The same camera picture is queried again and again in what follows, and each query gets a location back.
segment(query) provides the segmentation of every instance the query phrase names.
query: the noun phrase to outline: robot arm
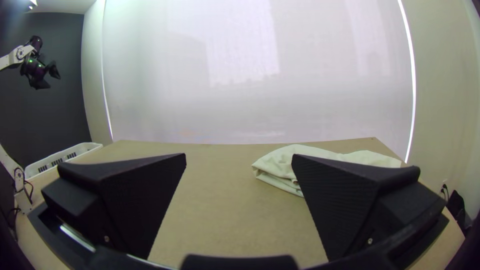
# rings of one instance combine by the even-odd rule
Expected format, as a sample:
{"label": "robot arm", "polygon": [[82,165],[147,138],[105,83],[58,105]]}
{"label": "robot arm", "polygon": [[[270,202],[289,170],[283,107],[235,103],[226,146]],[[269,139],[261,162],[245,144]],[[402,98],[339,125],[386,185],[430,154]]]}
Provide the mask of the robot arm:
{"label": "robot arm", "polygon": [[13,49],[9,54],[0,58],[0,71],[12,65],[21,64],[30,53],[35,52],[32,45],[21,45]]}
{"label": "robot arm", "polygon": [[[0,58],[0,71],[8,67],[18,67],[25,61],[25,59],[29,58],[30,54],[35,54],[37,52],[38,51],[29,43],[16,47],[9,54]],[[32,210],[32,200],[24,187],[24,169],[7,154],[1,144],[0,163],[3,165],[3,167],[5,167],[6,171],[8,174],[10,174],[13,180],[15,200],[18,203],[18,207],[24,214],[28,213],[30,210]]]}
{"label": "robot arm", "polygon": [[15,193],[24,189],[24,169],[15,162],[0,144],[0,163],[5,167],[14,181]]}

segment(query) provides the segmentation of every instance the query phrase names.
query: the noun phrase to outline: table surface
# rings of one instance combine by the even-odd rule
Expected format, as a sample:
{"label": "table surface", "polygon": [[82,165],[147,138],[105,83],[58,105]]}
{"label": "table surface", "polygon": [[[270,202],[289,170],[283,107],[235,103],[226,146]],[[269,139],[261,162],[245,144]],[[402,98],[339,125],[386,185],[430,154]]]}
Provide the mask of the table surface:
{"label": "table surface", "polygon": [[[308,142],[337,153],[369,150],[400,159],[376,138]],[[222,257],[292,255],[301,268],[328,261],[305,200],[255,179],[252,163],[288,144],[178,144],[118,141],[73,160],[104,163],[173,153],[186,154],[186,170],[163,219],[148,259],[179,268],[186,254]],[[34,207],[57,169],[32,179]],[[464,236],[450,220],[410,269],[444,269]],[[25,215],[17,217],[18,243],[39,270],[67,267],[42,241]]]}

